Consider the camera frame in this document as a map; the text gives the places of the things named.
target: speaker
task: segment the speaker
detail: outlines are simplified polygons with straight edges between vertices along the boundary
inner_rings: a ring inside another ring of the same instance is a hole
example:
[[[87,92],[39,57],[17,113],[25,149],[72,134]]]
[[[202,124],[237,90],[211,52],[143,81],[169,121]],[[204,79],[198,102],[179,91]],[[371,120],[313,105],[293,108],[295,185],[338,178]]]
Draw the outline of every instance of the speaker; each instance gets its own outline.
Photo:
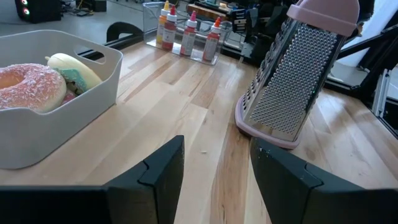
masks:
[[[18,16],[27,22],[61,20],[60,0],[15,0]]]

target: squeeze bottle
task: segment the squeeze bottle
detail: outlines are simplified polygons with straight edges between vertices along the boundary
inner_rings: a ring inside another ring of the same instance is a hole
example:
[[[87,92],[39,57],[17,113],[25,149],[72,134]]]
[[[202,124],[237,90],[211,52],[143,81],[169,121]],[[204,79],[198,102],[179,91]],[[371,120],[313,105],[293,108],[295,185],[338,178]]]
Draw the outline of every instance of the squeeze bottle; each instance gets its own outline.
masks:
[[[220,39],[220,33],[221,33],[220,23],[221,23],[221,18],[219,17],[217,18],[214,25],[212,25],[211,27],[211,32],[207,36],[205,49],[203,50],[203,60],[206,61],[213,60],[213,57],[216,53],[218,41]]]
[[[175,6],[172,6],[170,13],[167,14],[167,21],[164,24],[162,48],[165,50],[172,50],[175,38],[175,31],[177,30],[177,16],[175,15]]]
[[[158,44],[162,43],[163,31],[164,31],[164,24],[167,20],[167,14],[170,12],[169,10],[169,1],[164,3],[164,8],[160,12],[159,16],[159,25],[157,26],[157,35],[156,35],[156,42]]]
[[[191,56],[193,50],[193,43],[195,42],[195,28],[197,26],[197,12],[193,11],[191,19],[187,21],[187,27],[184,30],[181,43],[181,54]]]

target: bottle label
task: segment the bottle label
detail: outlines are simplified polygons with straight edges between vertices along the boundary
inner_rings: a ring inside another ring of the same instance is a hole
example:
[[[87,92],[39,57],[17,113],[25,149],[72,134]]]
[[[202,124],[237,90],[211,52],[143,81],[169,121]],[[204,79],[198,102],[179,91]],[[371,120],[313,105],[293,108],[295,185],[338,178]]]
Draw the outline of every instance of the bottle label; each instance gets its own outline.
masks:
[[[164,31],[164,24],[159,23],[159,25],[157,26],[157,35],[163,35],[163,31]]]
[[[205,49],[203,50],[203,58],[205,60],[213,60],[216,53],[218,39],[210,38],[206,41]]]
[[[164,29],[163,42],[174,43],[175,30]]]
[[[182,37],[181,53],[191,55],[193,50],[193,43],[195,42],[196,33],[187,32]]]

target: white plastic bin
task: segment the white plastic bin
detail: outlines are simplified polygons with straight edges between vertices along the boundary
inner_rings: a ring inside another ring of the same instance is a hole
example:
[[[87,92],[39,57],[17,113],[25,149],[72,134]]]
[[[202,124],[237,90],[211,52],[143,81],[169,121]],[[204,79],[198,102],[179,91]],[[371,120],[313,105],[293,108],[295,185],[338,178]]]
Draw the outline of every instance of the white plastic bin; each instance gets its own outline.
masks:
[[[78,56],[74,49],[82,47],[101,52],[105,63]],[[120,51],[55,30],[0,37],[0,67],[17,63],[46,65],[44,57],[56,53],[75,57],[103,82],[49,113],[38,114],[28,108],[0,110],[2,169],[38,163],[116,102],[123,57]]]

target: black panel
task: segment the black panel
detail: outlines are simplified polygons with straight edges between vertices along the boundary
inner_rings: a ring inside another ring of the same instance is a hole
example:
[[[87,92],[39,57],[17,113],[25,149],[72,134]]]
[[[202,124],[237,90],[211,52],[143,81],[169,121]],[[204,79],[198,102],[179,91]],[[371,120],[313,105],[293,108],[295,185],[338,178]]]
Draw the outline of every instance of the black panel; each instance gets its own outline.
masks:
[[[144,162],[149,170],[139,182],[155,188],[159,224],[173,224],[183,179],[184,137],[175,136]]]
[[[252,139],[254,175],[272,223],[301,223],[310,189],[322,183],[307,162],[258,138]]]
[[[102,187],[0,187],[0,223],[111,223]]]
[[[251,160],[273,224],[398,223],[398,191],[366,190],[265,141]]]
[[[183,144],[176,136],[103,186],[0,187],[0,223],[172,224]]]

